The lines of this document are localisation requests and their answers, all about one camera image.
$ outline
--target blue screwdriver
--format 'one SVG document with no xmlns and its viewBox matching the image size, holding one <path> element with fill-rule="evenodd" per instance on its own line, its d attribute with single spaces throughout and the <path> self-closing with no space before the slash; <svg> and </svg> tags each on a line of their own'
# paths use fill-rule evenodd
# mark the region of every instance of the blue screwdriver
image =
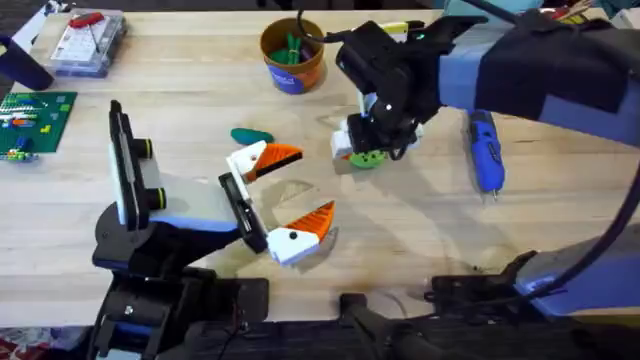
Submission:
<svg viewBox="0 0 640 360">
<path fill-rule="evenodd" d="M 496 125 L 488 111 L 475 110 L 468 115 L 471 156 L 478 187 L 483 193 L 492 193 L 497 201 L 498 192 L 504 185 L 505 171 Z"/>
</svg>

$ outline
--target black cable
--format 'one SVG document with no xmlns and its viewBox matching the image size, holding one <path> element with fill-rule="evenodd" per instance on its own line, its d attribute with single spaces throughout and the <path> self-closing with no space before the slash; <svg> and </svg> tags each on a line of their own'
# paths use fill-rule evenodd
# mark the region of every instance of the black cable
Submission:
<svg viewBox="0 0 640 360">
<path fill-rule="evenodd" d="M 338 43 L 338 42 L 342 42 L 344 40 L 344 36 L 351 32 L 351 30 L 345 30 L 345 31 L 340 31 L 337 33 L 327 33 L 327 36 L 323 37 L 323 38 L 319 38 L 319 37 L 315 37 L 311 34 L 309 34 L 305 29 L 304 26 L 302 25 L 302 13 L 304 12 L 303 9 L 298 10 L 298 15 L 296 16 L 296 24 L 298 25 L 298 30 L 300 31 L 300 33 L 302 34 L 302 36 L 305 39 L 314 41 L 314 42 L 318 42 L 318 43 L 322 43 L 322 44 L 334 44 L 334 43 Z"/>
<path fill-rule="evenodd" d="M 231 343 L 231 341 L 235 339 L 236 335 L 238 335 L 239 330 L 240 330 L 240 326 L 236 326 L 233 332 L 229 334 L 229 336 L 227 337 L 227 340 L 225 340 L 224 342 L 224 345 L 222 345 L 222 349 L 220 350 L 220 353 L 218 354 L 218 360 L 222 359 L 222 357 L 224 356 L 224 353 L 227 351 L 227 347 L 229 346 L 229 343 Z"/>
<path fill-rule="evenodd" d="M 560 276 L 556 277 L 552 282 L 539 287 L 526 295 L 514 296 L 507 299 L 498 299 L 491 301 L 482 301 L 477 303 L 471 303 L 463 305 L 457 308 L 453 308 L 450 311 L 463 311 L 471 310 L 479 307 L 497 306 L 516 304 L 524 301 L 531 301 L 536 298 L 553 295 L 554 290 L 560 289 L 566 285 L 569 281 L 573 280 L 576 276 L 580 275 L 586 268 L 591 266 L 607 249 L 618 239 L 624 228 L 631 220 L 633 213 L 640 203 L 640 163 L 638 163 L 638 169 L 636 170 L 635 178 L 631 183 L 629 192 L 625 197 L 616 217 L 613 219 L 607 230 L 602 234 L 600 240 L 596 242 L 591 249 L 575 264 L 565 270 Z M 425 316 L 419 317 L 420 319 L 429 319 L 442 316 L 442 312 L 434 312 Z"/>
</svg>

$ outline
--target wooden table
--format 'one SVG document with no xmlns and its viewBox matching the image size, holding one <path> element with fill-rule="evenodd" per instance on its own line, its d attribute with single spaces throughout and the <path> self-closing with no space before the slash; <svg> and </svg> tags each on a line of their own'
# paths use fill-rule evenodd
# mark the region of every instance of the wooden table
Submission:
<svg viewBox="0 0 640 360">
<path fill-rule="evenodd" d="M 505 254 L 489 264 L 498 268 L 517 253 L 580 242 L 609 224 L 638 151 L 531 121 L 496 119 L 508 169 L 497 203 L 483 204 L 472 185 L 463 118 L 454 109 L 428 122 L 422 145 L 402 161 L 337 175 L 329 138 L 357 111 L 355 88 L 333 63 L 338 45 L 326 49 L 324 82 L 302 96 L 273 87 L 258 48 L 266 25 L 292 15 L 128 13 L 130 31 L 108 78 L 56 80 L 51 90 L 80 93 L 58 152 L 30 165 L 0 163 L 0 326 L 95 319 L 111 280 L 91 264 L 95 222 L 113 201 L 111 99 L 122 102 L 135 134 L 153 139 L 161 170 L 175 176 L 217 182 L 227 171 L 225 156 L 239 148 L 229 136 L 237 126 L 304 149 L 302 161 L 251 190 L 263 206 L 275 206 L 265 215 L 270 222 L 335 199 L 332 246 L 294 269 L 251 254 L 242 242 L 197 263 L 224 276 L 267 277 L 271 320 L 334 318 L 346 291 L 369 293 L 385 315 L 427 313 L 419 299 L 431 276 L 466 273 L 487 264 L 495 249 Z M 439 15 L 305 14 L 325 31 Z M 67 21 L 49 17 L 32 50 L 37 59 L 49 54 Z"/>
</svg>

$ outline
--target plastic storage box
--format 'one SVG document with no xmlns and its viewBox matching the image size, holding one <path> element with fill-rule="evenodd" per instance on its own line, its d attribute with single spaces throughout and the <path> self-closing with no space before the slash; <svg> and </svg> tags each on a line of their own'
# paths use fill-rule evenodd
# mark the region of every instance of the plastic storage box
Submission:
<svg viewBox="0 0 640 360">
<path fill-rule="evenodd" d="M 75 18 L 93 12 L 102 13 L 104 19 L 81 29 L 68 25 L 65 28 L 45 64 L 55 75 L 96 78 L 107 76 L 127 32 L 127 25 L 124 13 L 119 10 L 73 9 L 71 16 Z"/>
</svg>

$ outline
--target pencil cup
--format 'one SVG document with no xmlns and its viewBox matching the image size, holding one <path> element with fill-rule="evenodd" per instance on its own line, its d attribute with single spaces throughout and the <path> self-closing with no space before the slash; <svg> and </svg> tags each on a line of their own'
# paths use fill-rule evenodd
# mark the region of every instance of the pencil cup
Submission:
<svg viewBox="0 0 640 360">
<path fill-rule="evenodd" d="M 303 19 L 302 24 L 309 34 L 315 37 L 324 36 L 322 30 L 313 22 Z M 287 48 L 287 34 L 301 39 L 303 49 L 311 52 L 310 58 L 299 64 L 287 65 L 269 57 L 274 51 Z M 281 19 L 267 26 L 260 37 L 260 48 L 274 84 L 287 94 L 302 94 L 324 76 L 324 44 L 305 39 L 294 18 Z"/>
</svg>

